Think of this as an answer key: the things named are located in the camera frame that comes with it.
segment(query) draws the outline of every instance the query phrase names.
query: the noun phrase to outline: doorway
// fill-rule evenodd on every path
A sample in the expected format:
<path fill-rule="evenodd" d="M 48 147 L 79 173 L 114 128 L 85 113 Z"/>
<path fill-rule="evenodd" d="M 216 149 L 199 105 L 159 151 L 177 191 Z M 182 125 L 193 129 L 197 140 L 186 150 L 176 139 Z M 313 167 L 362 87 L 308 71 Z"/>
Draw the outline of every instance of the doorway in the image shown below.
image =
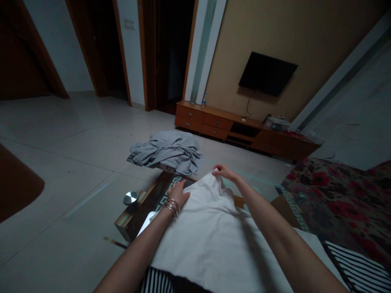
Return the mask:
<path fill-rule="evenodd" d="M 113 96 L 131 105 L 116 1 L 66 0 L 97 96 Z"/>
<path fill-rule="evenodd" d="M 0 3 L 0 100 L 69 98 L 24 2 Z"/>
<path fill-rule="evenodd" d="M 195 0 L 138 0 L 145 109 L 172 115 L 182 100 Z"/>

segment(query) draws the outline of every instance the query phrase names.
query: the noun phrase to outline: black and white striped cloth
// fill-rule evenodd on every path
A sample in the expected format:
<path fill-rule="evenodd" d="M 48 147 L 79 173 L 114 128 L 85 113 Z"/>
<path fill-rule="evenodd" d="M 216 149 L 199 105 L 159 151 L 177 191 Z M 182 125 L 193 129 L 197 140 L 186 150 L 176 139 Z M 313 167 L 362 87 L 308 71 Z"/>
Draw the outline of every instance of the black and white striped cloth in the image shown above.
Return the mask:
<path fill-rule="evenodd" d="M 391 292 L 391 277 L 382 265 L 328 241 L 323 246 L 352 292 Z"/>
<path fill-rule="evenodd" d="M 172 275 L 168 272 L 148 267 L 137 292 L 174 293 Z"/>

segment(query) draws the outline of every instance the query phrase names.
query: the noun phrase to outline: gray towel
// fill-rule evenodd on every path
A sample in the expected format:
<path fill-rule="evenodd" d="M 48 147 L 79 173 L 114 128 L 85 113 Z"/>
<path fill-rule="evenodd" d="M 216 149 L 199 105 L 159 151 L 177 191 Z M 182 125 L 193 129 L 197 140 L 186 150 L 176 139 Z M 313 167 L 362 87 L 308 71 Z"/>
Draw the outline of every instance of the gray towel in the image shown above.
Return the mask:
<path fill-rule="evenodd" d="M 160 168 L 182 175 L 197 175 L 204 156 L 191 133 L 161 131 L 152 134 L 147 143 L 132 145 L 127 160 L 137 166 Z"/>

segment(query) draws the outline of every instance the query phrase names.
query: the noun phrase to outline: bracelet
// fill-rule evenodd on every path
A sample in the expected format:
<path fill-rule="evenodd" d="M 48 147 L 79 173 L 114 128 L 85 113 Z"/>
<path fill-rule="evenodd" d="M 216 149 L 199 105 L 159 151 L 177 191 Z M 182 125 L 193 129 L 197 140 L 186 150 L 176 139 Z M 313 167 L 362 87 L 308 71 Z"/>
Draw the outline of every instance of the bracelet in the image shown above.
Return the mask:
<path fill-rule="evenodd" d="M 175 200 L 169 198 L 169 199 L 164 199 L 164 202 L 165 202 L 165 203 L 167 202 L 167 203 L 172 203 L 172 204 L 174 204 L 174 205 L 176 206 L 177 210 L 178 210 L 178 213 L 180 213 L 179 204 L 178 204 Z"/>
<path fill-rule="evenodd" d="M 173 221 L 178 217 L 180 212 L 179 204 L 173 199 L 166 199 L 162 208 L 168 208 L 172 212 L 174 216 Z"/>

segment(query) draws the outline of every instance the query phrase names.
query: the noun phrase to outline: tv stand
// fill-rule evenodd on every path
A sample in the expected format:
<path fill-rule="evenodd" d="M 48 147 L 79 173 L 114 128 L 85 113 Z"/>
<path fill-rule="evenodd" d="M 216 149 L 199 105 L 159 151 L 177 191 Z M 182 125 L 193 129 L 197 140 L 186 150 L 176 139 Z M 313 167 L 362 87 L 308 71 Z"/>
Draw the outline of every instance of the tv stand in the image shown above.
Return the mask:
<path fill-rule="evenodd" d="M 303 136 L 270 130 L 260 121 L 243 121 L 237 114 L 186 101 L 177 103 L 175 125 L 293 161 L 303 160 L 320 147 Z"/>

